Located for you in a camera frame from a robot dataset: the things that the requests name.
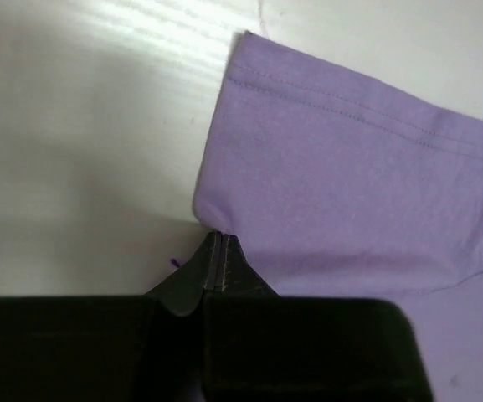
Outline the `purple t-shirt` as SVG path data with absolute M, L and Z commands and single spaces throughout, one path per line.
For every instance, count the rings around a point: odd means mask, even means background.
M 483 401 L 483 121 L 242 34 L 193 207 L 286 296 L 375 296 L 438 401 Z

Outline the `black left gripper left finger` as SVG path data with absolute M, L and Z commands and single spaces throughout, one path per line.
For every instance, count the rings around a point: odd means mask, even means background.
M 136 296 L 0 297 L 0 401 L 167 401 L 198 365 L 218 234 Z

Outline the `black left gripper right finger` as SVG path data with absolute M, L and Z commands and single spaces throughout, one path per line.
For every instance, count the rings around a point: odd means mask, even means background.
M 203 297 L 209 401 L 431 401 L 414 330 L 389 301 L 279 296 L 225 234 Z

